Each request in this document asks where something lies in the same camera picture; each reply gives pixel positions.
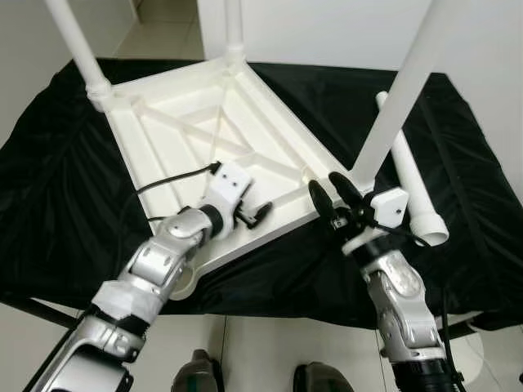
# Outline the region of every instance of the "white wall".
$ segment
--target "white wall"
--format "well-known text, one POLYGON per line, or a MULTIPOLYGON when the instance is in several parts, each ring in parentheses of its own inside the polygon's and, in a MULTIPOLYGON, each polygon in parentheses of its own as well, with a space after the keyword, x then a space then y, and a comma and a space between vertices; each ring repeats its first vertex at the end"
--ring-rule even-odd
MULTIPOLYGON (((224 0, 198 0, 207 58, 225 47, 224 0)), ((398 69, 428 0, 243 0, 248 60, 398 69)), ((437 71, 471 105, 523 200, 521 0, 471 0, 437 71)))
MULTIPOLYGON (((128 0, 70 0, 97 56, 112 56, 134 23, 128 0)), ((27 104, 70 60, 43 0, 0 1, 0 146, 27 104)))

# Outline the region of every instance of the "white pipe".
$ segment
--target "white pipe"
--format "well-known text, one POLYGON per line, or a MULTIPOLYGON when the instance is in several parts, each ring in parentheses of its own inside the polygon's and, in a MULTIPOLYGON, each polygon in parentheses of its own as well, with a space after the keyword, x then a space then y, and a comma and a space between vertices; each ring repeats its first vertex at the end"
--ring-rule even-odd
POLYGON ((226 0, 227 52, 233 57, 244 57, 244 29, 241 0, 226 0))
POLYGON ((87 40, 67 0, 46 0, 47 8, 55 20, 62 37, 71 51, 86 84, 87 96, 95 107, 102 111, 99 103, 111 93, 111 85, 101 72, 87 40))
MULTIPOLYGON (((386 99, 385 91, 376 95, 379 109, 383 107, 386 99)), ((392 144, 391 153, 401 188, 409 193, 407 207, 410 214, 410 229, 433 247, 444 243, 449 238, 449 230, 441 216, 434 210, 414 156, 401 129, 392 144)))
POLYGON ((370 130, 350 172, 355 187, 366 194, 374 187, 385 157, 398 130, 403 127, 414 102, 428 79, 468 0, 433 0, 400 72, 392 83, 389 98, 370 130))

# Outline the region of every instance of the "black cloth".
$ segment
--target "black cloth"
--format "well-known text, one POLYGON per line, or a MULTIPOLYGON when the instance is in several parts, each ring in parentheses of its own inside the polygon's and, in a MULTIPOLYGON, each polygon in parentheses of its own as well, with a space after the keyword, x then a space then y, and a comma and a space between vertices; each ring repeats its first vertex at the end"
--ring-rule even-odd
MULTIPOLYGON (((112 83, 190 64, 100 63, 112 83)), ((303 65, 252 67, 347 168, 377 115, 375 94, 387 90, 396 75, 303 65)), ((92 108, 84 87, 74 64, 68 64, 25 110, 0 150, 2 291, 80 308, 122 268, 115 257, 118 215, 133 191, 105 116, 92 108)), ((410 242, 401 245, 425 281, 427 303, 439 313, 440 290, 446 286, 451 313, 483 310, 496 323, 521 320, 523 209, 467 103, 444 74, 429 78, 405 135, 450 231, 449 241, 434 252, 410 242)), ((377 189, 394 185, 396 172, 387 158, 377 189)), ((150 236, 137 200, 123 230, 126 260, 150 236)), ((355 263, 329 246, 317 221, 204 276, 192 296, 170 301, 163 312, 309 317, 375 327, 355 263)))

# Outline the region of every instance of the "tile floor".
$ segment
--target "tile floor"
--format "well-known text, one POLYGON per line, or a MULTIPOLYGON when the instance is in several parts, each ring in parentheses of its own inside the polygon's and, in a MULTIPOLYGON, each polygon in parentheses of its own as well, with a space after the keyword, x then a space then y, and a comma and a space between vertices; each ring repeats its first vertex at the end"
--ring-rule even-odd
MULTIPOLYGON (((196 0, 143 0, 138 13, 141 23, 117 56, 203 59, 196 0)), ((21 390, 65 330, 5 305, 0 305, 0 320, 1 389, 21 390)), ((132 365, 132 390, 169 391, 192 350, 204 348, 221 361, 228 392, 289 392, 293 369, 313 360, 337 367, 356 391, 397 392, 391 367, 379 356, 380 345, 374 331, 309 319, 161 316, 132 365)), ((458 368, 470 381, 469 392, 523 388, 517 380, 523 372, 521 327, 467 336, 453 341, 453 348, 458 368)))

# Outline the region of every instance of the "black fabric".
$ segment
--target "black fabric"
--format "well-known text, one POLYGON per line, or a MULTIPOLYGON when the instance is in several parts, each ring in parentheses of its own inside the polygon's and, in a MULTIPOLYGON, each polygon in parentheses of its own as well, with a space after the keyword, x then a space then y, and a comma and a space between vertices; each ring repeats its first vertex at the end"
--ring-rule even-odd
MULTIPOLYGON (((101 67, 117 83, 189 63, 101 60, 101 67)), ((375 94, 395 76, 367 69, 252 67, 346 167, 377 115, 375 94)), ((451 313, 483 310, 497 327, 521 319, 523 209, 445 75, 430 77, 405 135, 450 231, 435 252, 401 246, 425 281, 429 306, 439 313, 440 290, 447 287, 451 313)), ((118 214, 132 183, 105 116, 88 102, 73 64, 20 117, 0 150, 0 183, 2 290, 86 306, 100 283, 122 268, 115 261, 118 214)), ((396 172, 387 158, 377 190, 394 185, 396 172)), ((149 235, 134 200, 123 227, 123 259, 149 235)), ((316 221, 204 276, 191 297, 170 301, 163 312, 310 317, 375 327, 355 263, 329 246, 316 221)))

